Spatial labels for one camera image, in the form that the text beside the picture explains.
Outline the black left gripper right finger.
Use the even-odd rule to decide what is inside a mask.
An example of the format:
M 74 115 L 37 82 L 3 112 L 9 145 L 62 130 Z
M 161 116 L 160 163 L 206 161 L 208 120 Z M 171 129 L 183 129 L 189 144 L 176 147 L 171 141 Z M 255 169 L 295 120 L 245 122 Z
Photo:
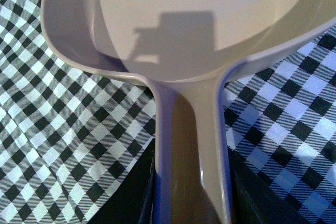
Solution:
M 234 151 L 230 151 L 234 223 L 304 223 Z

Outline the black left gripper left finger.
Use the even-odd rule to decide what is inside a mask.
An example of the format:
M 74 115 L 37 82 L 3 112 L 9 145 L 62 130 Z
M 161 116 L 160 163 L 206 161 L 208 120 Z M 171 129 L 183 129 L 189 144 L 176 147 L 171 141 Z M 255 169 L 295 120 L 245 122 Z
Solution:
M 89 223 L 151 223 L 154 191 L 155 140 L 110 199 Z

